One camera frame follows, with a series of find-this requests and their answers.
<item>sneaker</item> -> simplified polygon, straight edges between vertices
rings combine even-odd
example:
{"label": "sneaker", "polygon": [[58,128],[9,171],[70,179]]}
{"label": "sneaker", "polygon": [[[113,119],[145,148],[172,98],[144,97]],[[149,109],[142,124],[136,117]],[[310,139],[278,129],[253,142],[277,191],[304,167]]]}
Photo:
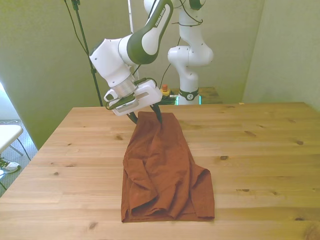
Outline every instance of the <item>sneaker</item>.
{"label": "sneaker", "polygon": [[3,157],[0,157],[0,170],[4,174],[12,174],[18,171],[21,166],[16,162],[5,161]]}

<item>table surface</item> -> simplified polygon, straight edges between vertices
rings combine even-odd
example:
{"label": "table surface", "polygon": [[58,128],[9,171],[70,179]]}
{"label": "table surface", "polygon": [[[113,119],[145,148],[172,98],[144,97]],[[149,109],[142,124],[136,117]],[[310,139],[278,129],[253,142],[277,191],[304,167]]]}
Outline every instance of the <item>table surface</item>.
{"label": "table surface", "polygon": [[23,131],[19,125],[0,125],[0,153],[9,147]]}
{"label": "table surface", "polygon": [[304,103],[160,108],[211,171],[213,222],[121,223],[122,160],[135,125],[103,107],[74,108],[0,198],[0,238],[320,239],[318,112]]}

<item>yellow base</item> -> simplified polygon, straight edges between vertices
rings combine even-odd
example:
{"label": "yellow base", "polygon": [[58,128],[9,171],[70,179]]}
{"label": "yellow base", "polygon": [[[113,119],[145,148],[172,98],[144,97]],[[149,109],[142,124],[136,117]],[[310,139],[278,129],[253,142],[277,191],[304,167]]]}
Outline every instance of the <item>yellow base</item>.
{"label": "yellow base", "polygon": [[169,96],[170,93],[171,93],[171,90],[168,89],[167,91],[163,91],[163,90],[161,89],[161,93],[162,93],[163,96]]}

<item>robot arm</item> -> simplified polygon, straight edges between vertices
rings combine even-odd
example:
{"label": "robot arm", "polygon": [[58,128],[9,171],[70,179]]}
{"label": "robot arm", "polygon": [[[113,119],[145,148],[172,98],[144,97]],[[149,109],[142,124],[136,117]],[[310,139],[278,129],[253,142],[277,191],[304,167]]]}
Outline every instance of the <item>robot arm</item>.
{"label": "robot arm", "polygon": [[154,105],[161,101],[161,91],[152,79],[136,81],[130,66],[156,60],[173,10],[171,0],[156,0],[142,29],[124,38],[104,39],[91,53],[94,67],[111,88],[104,99],[117,116],[127,114],[136,119],[134,111],[151,106],[161,122],[160,109]]}
{"label": "robot arm", "polygon": [[[189,90],[188,87],[183,87],[183,82],[186,80],[188,82],[185,85],[192,83],[194,85],[192,89],[198,89],[198,76],[196,73],[189,72],[187,66],[199,66],[212,61],[212,50],[204,43],[201,30],[196,26],[197,23],[194,23],[196,19],[201,20],[198,12],[205,1],[145,0],[144,6],[147,12],[151,13],[142,29],[124,38],[104,39],[93,50],[90,60],[110,87],[104,99],[108,102],[109,109],[117,116],[127,114],[131,120],[136,122],[137,117],[133,112],[151,106],[159,121],[162,121],[160,109],[156,105],[161,101],[162,94],[156,82],[151,78],[135,80],[130,67],[150,64],[156,60],[163,34],[174,8],[180,9],[181,38],[191,47],[172,48],[169,52],[169,61],[176,67],[180,75],[180,91]],[[189,12],[194,14],[194,18],[190,18]]]}

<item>rust-colored fabric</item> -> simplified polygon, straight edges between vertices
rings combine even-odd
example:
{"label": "rust-colored fabric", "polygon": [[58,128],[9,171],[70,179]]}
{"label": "rust-colored fabric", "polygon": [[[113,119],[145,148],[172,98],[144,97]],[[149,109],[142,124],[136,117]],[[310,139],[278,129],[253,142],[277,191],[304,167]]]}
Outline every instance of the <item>rust-colored fabric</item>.
{"label": "rust-colored fabric", "polygon": [[215,217],[210,171],[195,164],[178,120],[139,112],[123,160],[123,222],[209,221]]}

